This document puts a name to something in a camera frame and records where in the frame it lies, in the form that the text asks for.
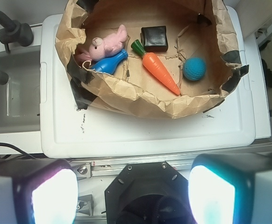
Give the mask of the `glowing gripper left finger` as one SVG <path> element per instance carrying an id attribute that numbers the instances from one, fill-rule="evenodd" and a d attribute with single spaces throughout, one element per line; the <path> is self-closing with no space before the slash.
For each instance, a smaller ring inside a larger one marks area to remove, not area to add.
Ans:
<path id="1" fill-rule="evenodd" d="M 72 224 L 78 180 L 64 159 L 0 159 L 0 224 Z"/>

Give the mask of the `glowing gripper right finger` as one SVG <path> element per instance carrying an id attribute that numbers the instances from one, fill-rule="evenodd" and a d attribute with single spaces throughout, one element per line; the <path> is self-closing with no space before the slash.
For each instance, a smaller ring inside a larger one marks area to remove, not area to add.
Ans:
<path id="1" fill-rule="evenodd" d="M 200 154 L 188 197 L 199 224 L 272 224 L 272 153 Z"/>

